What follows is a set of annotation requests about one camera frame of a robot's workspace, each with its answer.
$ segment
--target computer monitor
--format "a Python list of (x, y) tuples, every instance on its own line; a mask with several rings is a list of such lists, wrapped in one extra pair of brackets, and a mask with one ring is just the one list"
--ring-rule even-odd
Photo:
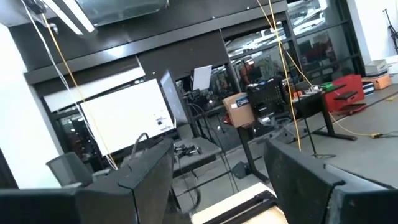
[(187, 111), (184, 107), (180, 90), (168, 70), (164, 73), (160, 83), (166, 96), (167, 103), (172, 111), (174, 119), (178, 124), (189, 123)]
[(174, 129), (156, 79), (86, 101), (81, 107), (102, 156), (134, 145), (142, 133), (152, 138)]

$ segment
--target yellow cable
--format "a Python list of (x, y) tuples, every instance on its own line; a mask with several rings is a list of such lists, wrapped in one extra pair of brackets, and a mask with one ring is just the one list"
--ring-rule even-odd
[[(276, 31), (276, 34), (277, 34), (277, 41), (278, 41), (278, 43), (279, 43), (278, 45), (279, 45), (279, 47), (280, 47), (280, 46), (282, 45), (282, 41), (279, 39), (279, 35), (278, 35), (278, 31), (277, 31), (277, 26), (276, 26), (276, 22), (275, 22), (275, 17), (274, 17), (274, 12), (273, 12), (273, 10), (272, 10), (271, 0), (268, 0), (268, 2), (269, 2), (269, 7), (270, 7), (270, 10), (271, 10), (271, 15), (272, 15), (272, 18), (273, 18), (273, 20), (274, 20), (274, 25), (275, 25), (275, 26), (272, 26), (270, 20), (269, 20), (268, 17), (267, 17), (266, 12), (265, 12), (264, 9), (262, 8), (262, 5), (261, 5), (261, 3), (259, 2), (259, 0), (257, 0), (257, 2), (258, 2), (259, 6), (260, 6), (260, 8), (261, 8), (261, 11), (262, 11), (264, 17), (267, 19), (268, 25)], [(308, 83), (311, 85), (311, 87), (313, 87), (313, 85), (312, 85), (312, 83), (310, 82), (310, 80), (304, 75), (303, 71), (301, 71), (301, 69), (299, 69), (299, 66), (297, 66), (297, 64), (294, 62), (292, 56), (290, 56), (290, 54), (288, 53), (288, 51), (286, 51), (286, 54), (289, 56), (289, 59), (290, 59), (290, 60), (292, 61), (292, 63), (294, 64), (294, 66), (295, 66), (295, 68), (297, 69), (297, 71), (304, 77), (305, 81), (308, 82)], [(332, 120), (333, 120), (341, 129), (347, 131), (348, 133), (351, 133), (351, 134), (354, 134), (354, 135), (357, 135), (357, 136), (369, 136), (369, 137), (372, 137), (372, 136), (373, 136), (373, 134), (355, 133), (355, 132), (353, 132), (353, 131), (350, 131), (349, 129), (344, 128), (344, 127), (333, 117), (333, 115), (332, 115), (330, 112), (329, 112), (329, 115), (330, 115), (330, 117), (332, 118)]]
[[(259, 0), (257, 0), (257, 2), (258, 2), (258, 4), (260, 5), (260, 8), (261, 8), (262, 13), (264, 14), (264, 16), (265, 16), (265, 17), (267, 18), (267, 20), (268, 20), (267, 14), (266, 14), (266, 12), (264, 11), (264, 9), (262, 8), (261, 3), (259, 2)], [(273, 12), (273, 10), (272, 10), (272, 7), (270, 7), (270, 9), (271, 9), (272, 20), (274, 21), (274, 25), (275, 25), (275, 27), (276, 27), (276, 21), (275, 21), (275, 17), (274, 17), (274, 12)], [(275, 29), (275, 34), (276, 34), (276, 37), (277, 37), (277, 40), (278, 40), (280, 59), (282, 60), (282, 66), (283, 66), (284, 71), (285, 71), (285, 78), (286, 78), (286, 82), (287, 82), (287, 89), (288, 89), (288, 91), (289, 91), (290, 109), (291, 109), (291, 111), (292, 111), (293, 122), (294, 122), (294, 126), (295, 126), (295, 129), (296, 129), (298, 149), (301, 151), (301, 140), (300, 140), (299, 127), (297, 126), (296, 116), (294, 115), (293, 101), (292, 101), (292, 99), (291, 99), (292, 90), (290, 89), (289, 76), (287, 75), (287, 69), (286, 69), (286, 64), (285, 64), (285, 58), (284, 58), (284, 55), (283, 55), (283, 52), (282, 52), (282, 42), (279, 41), (279, 32), (278, 32), (277, 29)]]
[[(55, 39), (55, 36), (54, 36), (54, 34), (53, 34), (52, 30), (51, 30), (51, 27), (49, 26), (49, 24), (48, 24), (48, 22), (47, 22), (47, 19), (45, 18), (44, 14), (42, 14), (42, 17), (43, 17), (43, 20), (44, 20), (44, 22), (45, 22), (45, 25), (46, 25), (47, 28), (49, 29), (51, 38), (52, 38), (52, 40), (54, 41), (54, 44), (55, 44), (55, 46), (56, 46), (56, 48), (57, 48), (57, 50), (58, 50), (58, 53), (60, 54), (61, 59), (62, 59), (62, 61), (64, 62), (65, 66), (66, 66), (66, 68), (67, 68), (67, 70), (68, 70), (68, 73), (69, 73), (70, 77), (72, 78), (73, 83), (74, 83), (75, 86), (76, 86), (77, 91), (79, 92), (79, 95), (80, 95), (81, 99), (83, 100), (83, 102), (86, 102), (86, 101), (85, 101), (85, 98), (84, 98), (84, 96), (83, 96), (83, 93), (81, 92), (80, 87), (78, 86), (78, 84), (77, 84), (77, 82), (76, 82), (76, 80), (75, 80), (75, 77), (73, 76), (71, 70), (69, 69), (69, 66), (68, 66), (67, 62), (65, 61), (65, 59), (64, 59), (64, 57), (63, 57), (63, 55), (62, 55), (61, 49), (60, 49), (60, 47), (59, 47), (59, 45), (58, 45), (58, 42), (57, 42), (57, 40)], [(103, 137), (102, 137), (102, 134), (101, 134), (101, 132), (99, 131), (99, 129), (98, 129), (98, 127), (97, 127), (97, 124), (96, 124), (96, 122), (95, 122), (95, 119), (94, 119), (94, 117), (91, 115), (91, 111), (90, 111), (90, 109), (89, 109), (88, 106), (87, 106), (87, 112), (88, 112), (88, 114), (93, 118), (93, 122), (94, 122), (95, 128), (96, 128), (96, 130), (97, 130), (97, 132), (98, 132), (98, 134), (99, 134), (99, 137), (101, 138), (101, 141), (103, 142), (104, 147), (105, 147), (106, 151), (108, 152), (109, 158), (111, 159), (113, 165), (115, 165), (115, 168), (116, 168), (116, 170), (117, 170), (118, 167), (117, 167), (117, 165), (116, 165), (114, 159), (112, 158), (112, 155), (111, 155), (111, 153), (110, 153), (109, 150), (108, 150), (108, 147), (107, 147), (106, 144), (105, 144), (105, 141), (104, 141), (104, 139), (103, 139)]]

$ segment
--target paper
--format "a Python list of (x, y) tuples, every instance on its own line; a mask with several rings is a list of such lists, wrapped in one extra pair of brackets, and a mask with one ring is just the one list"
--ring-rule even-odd
[(212, 65), (195, 68), (193, 71), (193, 90), (206, 90), (210, 87)]

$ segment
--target fluorescent light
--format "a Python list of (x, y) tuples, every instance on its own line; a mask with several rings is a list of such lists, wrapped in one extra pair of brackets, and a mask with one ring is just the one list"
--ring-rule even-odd
[(88, 20), (87, 16), (81, 10), (80, 6), (75, 0), (63, 0), (64, 3), (69, 7), (69, 9), (74, 13), (77, 19), (83, 24), (88, 32), (93, 32), (95, 30), (92, 23)]
[(69, 28), (71, 28), (76, 34), (78, 35), (83, 35), (83, 33), (80, 31), (79, 28), (69, 19), (65, 13), (52, 1), (52, 0), (43, 0), (43, 2), (51, 9), (53, 10), (56, 15), (62, 19), (64, 23), (68, 25)]

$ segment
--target table leg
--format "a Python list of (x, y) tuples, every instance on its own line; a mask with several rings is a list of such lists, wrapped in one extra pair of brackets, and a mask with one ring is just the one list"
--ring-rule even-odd
[(350, 141), (356, 141), (357, 137), (356, 136), (350, 136), (347, 134), (336, 134), (335, 129), (333, 127), (333, 123), (331, 122), (330, 119), (330, 114), (328, 111), (328, 104), (325, 99), (325, 95), (323, 94), (321, 97), (322, 101), (322, 115), (323, 119), (325, 120), (326, 128), (327, 131), (314, 131), (313, 134), (321, 135), (321, 136), (327, 136), (327, 137), (332, 137), (332, 138), (337, 138), (337, 139), (344, 139), (344, 140), (350, 140)]
[(246, 155), (246, 158), (248, 159), (249, 170), (250, 170), (251, 174), (256, 176), (258, 179), (263, 181), (265, 184), (268, 184), (269, 178), (267, 176), (265, 176), (264, 174), (260, 173), (257, 170), (256, 165), (254, 164), (253, 156), (251, 154), (251, 151), (250, 151), (250, 148), (248, 145), (248, 141), (249, 141), (248, 131), (246, 130), (246, 128), (242, 128), (242, 127), (238, 127), (237, 130), (238, 130), (239, 138), (241, 139), (244, 153)]

